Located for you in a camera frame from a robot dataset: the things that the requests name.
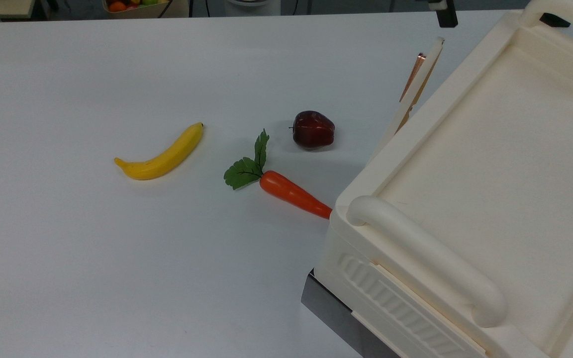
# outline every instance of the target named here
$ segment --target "plastic tray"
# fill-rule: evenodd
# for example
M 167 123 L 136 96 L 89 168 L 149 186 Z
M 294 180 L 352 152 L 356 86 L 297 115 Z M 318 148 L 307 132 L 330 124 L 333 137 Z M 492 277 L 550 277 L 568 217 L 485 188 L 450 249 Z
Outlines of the plastic tray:
M 573 358 L 573 0 L 479 43 L 336 202 L 316 277 L 401 356 Z

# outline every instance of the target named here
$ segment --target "metal stand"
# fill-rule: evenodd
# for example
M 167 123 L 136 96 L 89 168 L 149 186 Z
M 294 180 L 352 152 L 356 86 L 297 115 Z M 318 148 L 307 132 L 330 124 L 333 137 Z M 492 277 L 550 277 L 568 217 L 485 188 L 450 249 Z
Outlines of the metal stand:
M 363 358 L 400 358 L 351 315 L 351 309 L 327 290 L 313 271 L 306 277 L 302 303 Z

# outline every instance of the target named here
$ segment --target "toy fruit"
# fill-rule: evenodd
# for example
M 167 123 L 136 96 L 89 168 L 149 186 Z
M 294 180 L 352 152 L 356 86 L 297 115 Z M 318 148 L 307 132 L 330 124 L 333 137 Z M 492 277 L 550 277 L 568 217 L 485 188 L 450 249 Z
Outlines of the toy fruit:
M 255 140 L 255 159 L 243 157 L 239 161 L 236 161 L 234 165 L 225 172 L 225 184 L 236 190 L 237 188 L 259 180 L 260 187 L 267 193 L 289 202 L 300 209 L 309 211 L 309 213 L 328 219 L 332 209 L 323 204 L 323 202 L 315 199 L 313 195 L 280 173 L 273 172 L 273 170 L 267 170 L 266 172 L 262 170 L 264 169 L 264 163 L 267 161 L 268 141 L 269 136 L 267 132 L 262 130 L 262 133 L 258 136 L 257 140 Z
M 303 111 L 293 121 L 293 140 L 304 149 L 318 149 L 333 143 L 335 124 L 316 111 Z
M 119 11 L 125 11 L 127 7 L 120 1 L 112 2 L 112 5 L 109 5 L 107 8 L 111 13 L 117 13 Z
M 132 179 L 149 180 L 162 177 L 179 166 L 195 149 L 202 138 L 203 127 L 204 125 L 200 122 L 190 125 L 171 147 L 149 161 L 126 163 L 119 158 L 114 158 L 114 163 Z

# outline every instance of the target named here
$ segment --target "orange fruit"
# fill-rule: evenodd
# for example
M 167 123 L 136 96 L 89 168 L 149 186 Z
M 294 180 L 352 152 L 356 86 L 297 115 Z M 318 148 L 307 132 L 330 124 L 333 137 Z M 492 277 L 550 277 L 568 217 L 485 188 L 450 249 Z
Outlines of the orange fruit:
M 125 4 L 123 4 L 120 1 L 117 2 L 112 2 L 112 5 L 109 6 L 109 12 L 111 13 L 117 13 L 119 11 L 125 11 L 127 9 L 127 6 L 125 6 Z

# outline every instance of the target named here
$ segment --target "tray handle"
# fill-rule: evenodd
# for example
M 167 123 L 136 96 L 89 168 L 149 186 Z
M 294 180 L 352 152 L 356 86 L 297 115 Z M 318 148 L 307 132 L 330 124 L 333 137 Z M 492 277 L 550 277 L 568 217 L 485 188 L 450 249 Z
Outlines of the tray handle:
M 534 27 L 544 13 L 555 14 L 573 24 L 573 0 L 532 0 L 519 18 L 521 25 Z
M 472 315 L 478 326 L 496 327 L 507 316 L 507 301 L 491 279 L 389 202 L 356 197 L 346 219 L 353 226 L 371 224 L 462 293 L 474 305 Z

